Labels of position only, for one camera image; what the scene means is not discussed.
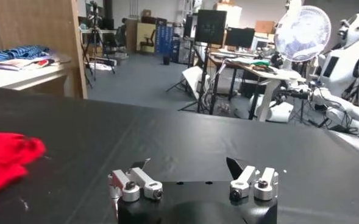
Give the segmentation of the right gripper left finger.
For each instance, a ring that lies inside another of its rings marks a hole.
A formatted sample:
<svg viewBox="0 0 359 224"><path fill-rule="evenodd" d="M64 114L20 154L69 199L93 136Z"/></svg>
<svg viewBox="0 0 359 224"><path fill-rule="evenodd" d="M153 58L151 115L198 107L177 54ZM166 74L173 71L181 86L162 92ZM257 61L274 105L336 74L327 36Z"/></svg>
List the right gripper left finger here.
<svg viewBox="0 0 359 224"><path fill-rule="evenodd" d="M150 158L134 162L126 172L121 169L111 171L107 175L111 199L133 203L143 196L152 201L160 201L163 197L163 184L144 171L149 161Z"/></svg>

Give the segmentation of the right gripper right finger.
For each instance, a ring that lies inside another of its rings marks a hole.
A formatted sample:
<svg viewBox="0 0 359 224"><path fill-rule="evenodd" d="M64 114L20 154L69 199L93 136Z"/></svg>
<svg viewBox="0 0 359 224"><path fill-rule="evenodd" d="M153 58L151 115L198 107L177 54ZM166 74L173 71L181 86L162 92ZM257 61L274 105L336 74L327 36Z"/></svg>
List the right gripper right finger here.
<svg viewBox="0 0 359 224"><path fill-rule="evenodd" d="M279 174L271 167L266 167L260 172L255 166L242 167L233 158L226 158L227 166L233 180L230 182L229 198L232 201L240 201L253 196L258 201L271 201L278 198Z"/></svg>

